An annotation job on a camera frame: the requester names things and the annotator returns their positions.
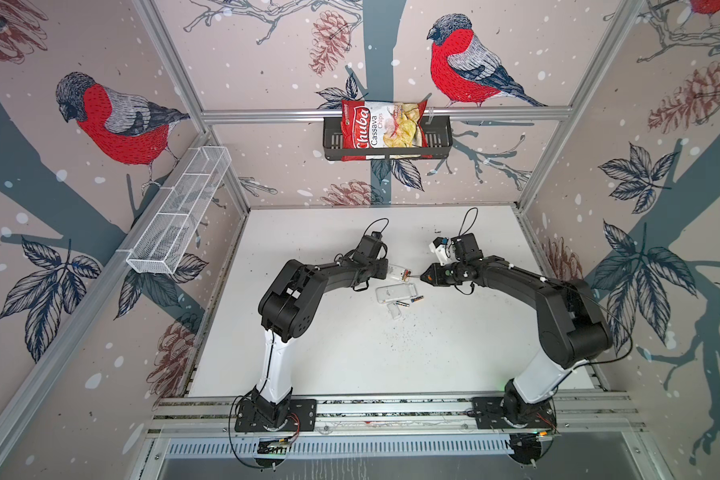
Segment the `white remote control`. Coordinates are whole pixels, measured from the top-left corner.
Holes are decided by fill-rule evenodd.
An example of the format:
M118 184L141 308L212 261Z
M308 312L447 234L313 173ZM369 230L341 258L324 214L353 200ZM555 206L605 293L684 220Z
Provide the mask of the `white remote control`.
M375 294L380 304L408 302L418 296L416 286L411 283L381 286L375 290Z
M399 266L399 265L389 264L388 268L387 268L387 279L394 280L394 281L400 281L400 282L406 282L406 281L402 280L402 276L403 276L403 273L405 270L409 270L409 269Z

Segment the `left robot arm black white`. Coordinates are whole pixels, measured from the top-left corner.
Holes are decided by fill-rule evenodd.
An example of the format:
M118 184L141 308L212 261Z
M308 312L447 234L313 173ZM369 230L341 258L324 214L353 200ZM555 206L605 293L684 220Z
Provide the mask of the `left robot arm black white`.
M380 231L365 233L358 245L325 264L291 259L263 295L258 313L264 329L262 373L250 392L255 411L272 427L282 426L289 414L293 387L289 348L314 321L323 295L337 289L362 292L372 279L388 273L388 248Z

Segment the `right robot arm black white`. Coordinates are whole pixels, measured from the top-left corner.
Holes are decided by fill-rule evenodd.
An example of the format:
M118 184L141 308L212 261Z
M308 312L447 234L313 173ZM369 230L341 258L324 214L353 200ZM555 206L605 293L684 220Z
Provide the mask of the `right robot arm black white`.
M434 287L490 288L536 311L540 350L522 373L507 382L503 418L521 428L551 406L560 384L578 367L613 346L613 336L589 285L580 279L549 279L496 255L486 256L471 233L430 244L437 257L420 279Z

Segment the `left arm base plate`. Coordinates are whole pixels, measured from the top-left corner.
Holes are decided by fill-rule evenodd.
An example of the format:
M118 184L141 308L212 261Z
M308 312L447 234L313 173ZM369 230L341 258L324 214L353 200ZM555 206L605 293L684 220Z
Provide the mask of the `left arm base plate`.
M244 398L233 411L232 428L236 433L312 432L316 417L315 399L291 399L269 408Z

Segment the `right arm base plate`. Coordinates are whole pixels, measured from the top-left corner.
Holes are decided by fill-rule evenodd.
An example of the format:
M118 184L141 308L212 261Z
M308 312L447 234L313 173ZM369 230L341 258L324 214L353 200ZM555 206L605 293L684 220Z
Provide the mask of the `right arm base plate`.
M473 397L467 415L481 430L555 430L557 418L550 400L526 404L514 397Z

